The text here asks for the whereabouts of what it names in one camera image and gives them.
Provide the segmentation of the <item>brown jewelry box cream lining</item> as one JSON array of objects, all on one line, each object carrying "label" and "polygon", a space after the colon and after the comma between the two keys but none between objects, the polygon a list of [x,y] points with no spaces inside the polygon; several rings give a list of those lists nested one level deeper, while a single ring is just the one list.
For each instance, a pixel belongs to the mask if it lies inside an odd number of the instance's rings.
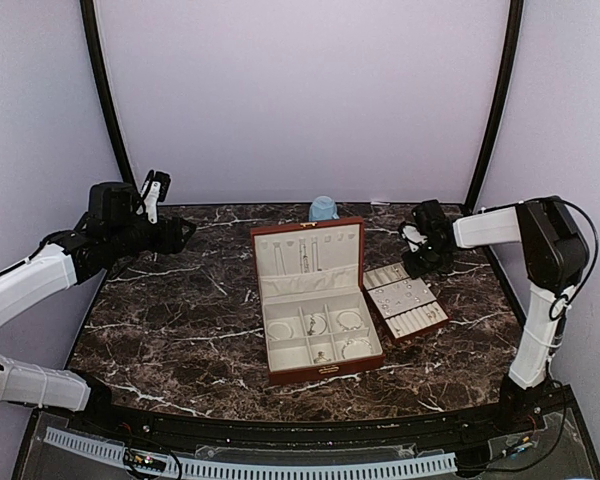
[{"label": "brown jewelry box cream lining", "polygon": [[[362,218],[257,227],[251,240],[271,384],[383,365],[385,354],[363,294]],[[374,353],[344,360],[344,342],[359,337],[371,342]],[[331,361],[315,363],[319,351]]]}]

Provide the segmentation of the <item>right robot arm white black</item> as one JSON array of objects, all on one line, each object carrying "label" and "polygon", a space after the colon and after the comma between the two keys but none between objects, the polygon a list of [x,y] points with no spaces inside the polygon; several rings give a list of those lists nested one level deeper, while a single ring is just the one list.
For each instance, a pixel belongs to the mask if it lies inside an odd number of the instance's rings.
[{"label": "right robot arm white black", "polygon": [[515,358],[504,376],[490,424],[514,432],[529,416],[549,381],[549,366],[562,344],[567,311],[588,280],[597,259],[571,213],[576,205],[559,196],[539,197],[481,210],[451,220],[436,200],[418,204],[398,227],[408,250],[409,276],[441,271],[453,255],[496,244],[522,246],[530,302]]}]

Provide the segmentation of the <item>brown jewelry tray cream lining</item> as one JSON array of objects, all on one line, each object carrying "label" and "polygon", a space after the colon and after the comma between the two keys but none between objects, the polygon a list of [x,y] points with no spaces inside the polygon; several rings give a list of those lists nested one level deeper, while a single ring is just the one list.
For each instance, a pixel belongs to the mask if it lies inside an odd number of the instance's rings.
[{"label": "brown jewelry tray cream lining", "polygon": [[431,287],[410,277],[402,263],[366,271],[363,286],[393,343],[441,329],[450,321]]}]

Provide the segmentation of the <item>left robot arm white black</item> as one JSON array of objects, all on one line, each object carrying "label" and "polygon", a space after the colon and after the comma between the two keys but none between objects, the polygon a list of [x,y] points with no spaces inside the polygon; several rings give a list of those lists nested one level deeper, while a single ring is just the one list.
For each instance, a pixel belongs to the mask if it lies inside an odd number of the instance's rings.
[{"label": "left robot arm white black", "polygon": [[[76,226],[44,237],[36,250],[0,272],[0,329],[46,298],[81,285],[111,269],[121,258],[144,252],[177,254],[196,231],[179,216],[162,217],[158,205],[171,179],[149,172],[142,188],[125,182],[91,187],[87,211]],[[100,436],[121,427],[120,412],[93,397],[93,380],[0,354],[0,402],[56,407],[80,412]]]}]

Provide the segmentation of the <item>small silver earring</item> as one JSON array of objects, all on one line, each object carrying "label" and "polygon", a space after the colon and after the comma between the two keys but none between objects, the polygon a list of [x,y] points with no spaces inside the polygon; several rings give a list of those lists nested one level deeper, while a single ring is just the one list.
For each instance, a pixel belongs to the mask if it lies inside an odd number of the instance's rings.
[{"label": "small silver earring", "polygon": [[317,356],[314,358],[315,363],[324,363],[330,361],[331,359],[326,356],[326,353],[324,351],[319,351]]}]

